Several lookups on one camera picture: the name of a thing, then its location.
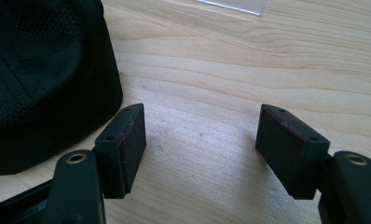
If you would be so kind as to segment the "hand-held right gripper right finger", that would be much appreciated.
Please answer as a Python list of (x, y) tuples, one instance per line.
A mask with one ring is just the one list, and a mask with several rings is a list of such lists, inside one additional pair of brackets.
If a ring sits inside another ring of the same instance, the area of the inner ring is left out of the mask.
[(338, 151), (283, 108), (261, 105), (255, 148), (287, 193), (311, 200), (321, 193), (322, 224), (371, 224), (371, 159)]

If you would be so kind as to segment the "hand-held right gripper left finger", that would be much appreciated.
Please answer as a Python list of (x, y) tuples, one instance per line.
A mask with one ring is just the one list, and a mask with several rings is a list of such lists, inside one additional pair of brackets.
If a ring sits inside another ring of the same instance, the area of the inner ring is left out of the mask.
[(93, 149), (72, 151), (57, 161), (44, 224), (105, 224), (104, 201), (131, 192), (145, 147), (144, 106), (121, 109)]

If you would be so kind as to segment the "black cap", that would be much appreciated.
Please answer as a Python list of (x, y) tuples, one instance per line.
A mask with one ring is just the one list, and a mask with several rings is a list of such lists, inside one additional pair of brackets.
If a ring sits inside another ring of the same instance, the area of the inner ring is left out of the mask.
[(0, 0), (0, 175), (83, 140), (122, 99), (101, 0)]

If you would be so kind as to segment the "clear plastic sheet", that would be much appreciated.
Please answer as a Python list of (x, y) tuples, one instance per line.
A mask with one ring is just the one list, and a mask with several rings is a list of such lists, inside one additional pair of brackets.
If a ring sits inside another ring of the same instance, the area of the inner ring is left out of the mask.
[(268, 0), (198, 0), (213, 6), (224, 7), (240, 12), (260, 16)]

